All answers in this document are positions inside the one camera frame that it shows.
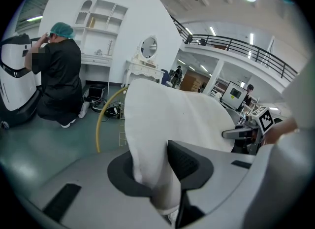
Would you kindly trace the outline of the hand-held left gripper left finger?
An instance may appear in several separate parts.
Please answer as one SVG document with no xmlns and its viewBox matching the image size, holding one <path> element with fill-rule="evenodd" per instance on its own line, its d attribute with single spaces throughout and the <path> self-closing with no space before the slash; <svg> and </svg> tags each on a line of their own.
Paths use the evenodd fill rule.
<svg viewBox="0 0 315 229">
<path fill-rule="evenodd" d="M 134 179 L 130 151 L 117 156 L 109 163 L 107 175 L 113 186 L 126 196 L 152 197 L 152 190 Z"/>
</svg>

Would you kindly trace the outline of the white cloth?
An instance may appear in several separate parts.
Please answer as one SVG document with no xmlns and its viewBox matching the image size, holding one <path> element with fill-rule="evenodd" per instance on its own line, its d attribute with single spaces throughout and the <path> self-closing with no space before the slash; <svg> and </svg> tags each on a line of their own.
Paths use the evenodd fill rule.
<svg viewBox="0 0 315 229">
<path fill-rule="evenodd" d="M 222 132 L 235 128 L 225 108 L 212 97 L 136 79 L 125 98 L 125 134 L 135 180 L 149 187 L 161 215 L 179 208 L 181 185 L 167 159 L 169 140 L 231 152 L 234 141 Z"/>
</svg>

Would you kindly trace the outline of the person's right forearm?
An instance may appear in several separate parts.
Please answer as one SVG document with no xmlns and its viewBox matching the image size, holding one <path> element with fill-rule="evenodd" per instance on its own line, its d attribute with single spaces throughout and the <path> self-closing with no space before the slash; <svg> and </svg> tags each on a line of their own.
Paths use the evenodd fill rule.
<svg viewBox="0 0 315 229">
<path fill-rule="evenodd" d="M 287 118 L 272 126 L 264 135 L 262 146 L 268 144 L 275 144 L 278 139 L 287 133 L 293 132 L 297 129 L 297 123 L 293 117 Z"/>
</svg>

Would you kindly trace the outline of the person's white shirt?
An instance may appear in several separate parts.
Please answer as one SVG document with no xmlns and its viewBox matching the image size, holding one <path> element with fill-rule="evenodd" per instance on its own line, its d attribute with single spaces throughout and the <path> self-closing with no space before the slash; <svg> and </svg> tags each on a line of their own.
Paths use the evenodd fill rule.
<svg viewBox="0 0 315 229">
<path fill-rule="evenodd" d="M 315 130 L 315 55 L 284 89 L 282 96 L 297 126 Z"/>
</svg>

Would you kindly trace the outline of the white dressing table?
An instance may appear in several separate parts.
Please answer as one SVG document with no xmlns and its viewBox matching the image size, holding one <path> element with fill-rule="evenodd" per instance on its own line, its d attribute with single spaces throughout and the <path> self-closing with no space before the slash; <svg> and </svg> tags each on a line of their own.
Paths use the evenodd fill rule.
<svg viewBox="0 0 315 229">
<path fill-rule="evenodd" d="M 164 71 L 139 63 L 135 63 L 132 61 L 126 61 L 121 88 L 124 88 L 129 85 L 129 79 L 131 74 L 152 77 L 155 80 L 158 80 L 158 83 L 161 84 Z"/>
</svg>

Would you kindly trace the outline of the gold wire chair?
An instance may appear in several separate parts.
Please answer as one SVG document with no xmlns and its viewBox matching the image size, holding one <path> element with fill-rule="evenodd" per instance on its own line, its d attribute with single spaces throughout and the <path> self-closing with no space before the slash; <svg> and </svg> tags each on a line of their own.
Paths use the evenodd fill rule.
<svg viewBox="0 0 315 229">
<path fill-rule="evenodd" d="M 118 90 L 117 92 L 115 92 L 110 99 L 107 100 L 106 104 L 103 106 L 97 123 L 96 123 L 96 129 L 95 129 L 95 142 L 96 142 L 96 151 L 97 153 L 101 152 L 100 149 L 100 140 L 99 140 L 99 134 L 100 134 L 100 126 L 101 126 L 101 122 L 102 122 L 102 116 L 104 115 L 105 111 L 107 110 L 108 106 L 112 103 L 112 101 L 120 94 L 122 94 L 124 91 L 128 90 L 128 86 L 121 88 L 120 90 Z"/>
</svg>

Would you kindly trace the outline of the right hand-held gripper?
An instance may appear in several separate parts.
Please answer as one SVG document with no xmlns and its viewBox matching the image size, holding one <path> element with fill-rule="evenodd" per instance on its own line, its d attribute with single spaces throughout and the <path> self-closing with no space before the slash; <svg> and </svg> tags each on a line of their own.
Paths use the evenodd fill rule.
<svg viewBox="0 0 315 229">
<path fill-rule="evenodd" d="M 236 125 L 234 130 L 223 131 L 221 135 L 223 138 L 235 140 L 233 153 L 257 154 L 264 135 L 274 124 L 269 108 L 262 106 L 247 115 L 244 122 Z"/>
</svg>

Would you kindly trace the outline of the black mezzanine railing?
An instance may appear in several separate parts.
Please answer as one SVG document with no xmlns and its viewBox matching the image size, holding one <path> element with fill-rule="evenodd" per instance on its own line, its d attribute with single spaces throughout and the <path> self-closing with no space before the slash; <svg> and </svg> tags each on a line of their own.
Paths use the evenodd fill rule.
<svg viewBox="0 0 315 229">
<path fill-rule="evenodd" d="M 283 60 L 258 46 L 226 36 L 214 36 L 211 34 L 193 34 L 187 27 L 184 27 L 178 20 L 171 17 L 184 44 L 195 44 L 210 46 L 229 51 L 243 56 L 265 68 L 274 71 L 280 78 L 291 82 L 298 72 Z"/>
</svg>

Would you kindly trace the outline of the stack of cardboard boxes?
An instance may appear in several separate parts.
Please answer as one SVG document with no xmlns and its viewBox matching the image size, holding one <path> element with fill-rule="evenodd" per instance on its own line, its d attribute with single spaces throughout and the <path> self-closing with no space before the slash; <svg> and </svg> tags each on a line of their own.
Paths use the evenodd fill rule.
<svg viewBox="0 0 315 229">
<path fill-rule="evenodd" d="M 202 82 L 199 79 L 186 74 L 180 84 L 180 90 L 186 92 L 198 92 L 201 86 Z"/>
</svg>

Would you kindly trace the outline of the white shelf desk unit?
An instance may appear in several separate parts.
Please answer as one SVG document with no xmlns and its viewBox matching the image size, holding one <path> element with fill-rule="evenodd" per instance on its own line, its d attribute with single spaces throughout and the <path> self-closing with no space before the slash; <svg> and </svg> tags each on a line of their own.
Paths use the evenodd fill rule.
<svg viewBox="0 0 315 229">
<path fill-rule="evenodd" d="M 82 0 L 72 27 L 74 40 L 81 50 L 83 83 L 87 80 L 105 82 L 109 91 L 115 45 L 128 10 L 127 6 L 112 1 Z M 89 28 L 92 17 L 95 18 L 95 25 Z M 110 40 L 115 43 L 112 56 L 107 56 Z M 95 54 L 98 49 L 102 50 L 103 55 Z"/>
</svg>

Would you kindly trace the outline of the black headset device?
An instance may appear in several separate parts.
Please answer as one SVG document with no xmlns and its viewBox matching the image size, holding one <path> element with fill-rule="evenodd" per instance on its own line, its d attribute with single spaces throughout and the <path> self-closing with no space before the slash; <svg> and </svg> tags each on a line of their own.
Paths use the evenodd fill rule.
<svg viewBox="0 0 315 229">
<path fill-rule="evenodd" d="M 112 106 L 112 107 L 108 107 L 105 112 L 104 115 L 108 118 L 120 118 L 121 115 L 121 109 L 119 106 Z"/>
</svg>

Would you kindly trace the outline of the white and black service robot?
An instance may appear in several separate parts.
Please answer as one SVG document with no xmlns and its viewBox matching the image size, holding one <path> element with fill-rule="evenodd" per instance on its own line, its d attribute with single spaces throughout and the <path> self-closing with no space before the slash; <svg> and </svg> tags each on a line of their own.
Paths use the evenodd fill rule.
<svg viewBox="0 0 315 229">
<path fill-rule="evenodd" d="M 0 42 L 0 125 L 12 128 L 27 122 L 41 97 L 32 71 L 25 68 L 25 56 L 32 46 L 27 34 Z"/>
<path fill-rule="evenodd" d="M 36 42 L 40 39 L 40 37 L 32 38 L 31 39 L 31 46 L 34 46 Z M 34 74 L 35 84 L 37 87 L 41 86 L 41 72 L 38 74 Z"/>
</svg>

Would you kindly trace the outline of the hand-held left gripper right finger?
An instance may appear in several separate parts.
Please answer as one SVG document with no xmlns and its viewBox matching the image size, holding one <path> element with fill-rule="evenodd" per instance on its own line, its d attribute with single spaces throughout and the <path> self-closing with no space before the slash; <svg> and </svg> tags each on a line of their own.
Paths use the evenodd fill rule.
<svg viewBox="0 0 315 229">
<path fill-rule="evenodd" d="M 181 229 L 202 218 L 205 213 L 191 205 L 188 191 L 203 187 L 214 173 L 212 162 L 175 141 L 169 140 L 167 157 L 181 184 L 181 198 L 175 228 Z"/>
</svg>

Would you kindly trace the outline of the black backpack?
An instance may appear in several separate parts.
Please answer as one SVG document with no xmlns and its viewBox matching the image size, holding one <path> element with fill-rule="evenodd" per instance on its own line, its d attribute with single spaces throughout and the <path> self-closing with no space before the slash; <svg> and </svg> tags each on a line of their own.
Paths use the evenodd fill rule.
<svg viewBox="0 0 315 229">
<path fill-rule="evenodd" d="M 90 104 L 96 104 L 103 100 L 105 85 L 103 84 L 93 84 L 89 87 L 88 95 L 86 101 Z"/>
</svg>

